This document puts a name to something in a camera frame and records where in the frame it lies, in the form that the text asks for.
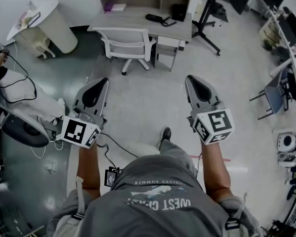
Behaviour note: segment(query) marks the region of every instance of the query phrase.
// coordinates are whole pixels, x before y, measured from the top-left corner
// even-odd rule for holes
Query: chair
[[[270,105],[270,108],[266,110],[266,112],[271,111],[271,113],[268,113],[267,115],[264,115],[257,120],[266,118],[268,116],[271,116],[272,114],[277,113],[281,107],[284,104],[283,96],[287,97],[287,94],[285,92],[285,89],[283,89],[283,85],[281,84],[282,79],[286,76],[286,69],[282,69],[276,77],[272,79],[272,81],[265,87],[264,90],[259,92],[259,95],[250,99],[251,102],[254,99],[257,99],[261,96],[266,96],[266,99]]]
[[[127,74],[127,68],[133,59],[138,60],[145,70],[149,66],[145,61],[150,61],[152,45],[156,40],[149,40],[147,29],[129,28],[93,28],[102,36],[105,52],[108,58],[117,57],[127,59],[122,75]]]
[[[39,31],[33,40],[32,47],[36,50],[39,54],[41,54],[44,59],[47,58],[45,55],[45,51],[49,52],[53,58],[55,58],[55,54],[48,48],[50,43],[50,39],[47,35],[44,34],[43,31]]]

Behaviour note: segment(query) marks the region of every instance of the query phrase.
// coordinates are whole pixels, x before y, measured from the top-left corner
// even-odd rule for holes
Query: gray t-shirt
[[[229,217],[181,162],[163,155],[133,161],[110,192],[91,203],[85,198],[82,237],[221,236]],[[76,209],[73,192],[48,225],[48,236],[63,215]]]

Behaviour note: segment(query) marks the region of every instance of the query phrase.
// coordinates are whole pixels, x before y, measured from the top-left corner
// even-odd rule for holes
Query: white chair
[[[33,40],[32,47],[36,50],[39,54],[41,54],[44,59],[47,58],[45,51],[49,52],[53,58],[55,58],[55,54],[48,48],[50,44],[50,39],[47,35],[44,34],[43,31],[39,31]]]
[[[149,70],[145,61],[150,61],[151,48],[156,40],[149,40],[147,29],[93,28],[93,30],[101,34],[108,58],[127,59],[122,70],[123,76],[126,75],[127,68],[133,59],[138,60],[145,70]]]

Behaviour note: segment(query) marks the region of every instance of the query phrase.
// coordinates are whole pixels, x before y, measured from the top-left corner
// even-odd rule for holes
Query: blue chair
[[[259,95],[250,99],[251,102],[254,99],[257,99],[261,96],[266,96],[266,99],[270,105],[270,108],[266,110],[268,113],[267,115],[264,115],[257,120],[266,118],[268,116],[271,116],[272,114],[278,113],[281,107],[284,105],[284,97],[287,97],[286,89],[281,83],[281,81],[287,76],[287,70],[282,69],[276,77],[272,79],[272,81],[264,88],[264,90],[259,92]]]

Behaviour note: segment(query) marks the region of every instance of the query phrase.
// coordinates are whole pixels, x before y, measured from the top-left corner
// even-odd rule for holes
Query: gray pants
[[[184,166],[187,167],[187,169],[193,174],[193,176],[195,176],[195,178],[197,177],[197,169],[193,164],[192,159],[184,150],[173,144],[171,141],[163,140],[161,142],[160,154],[179,160]]]

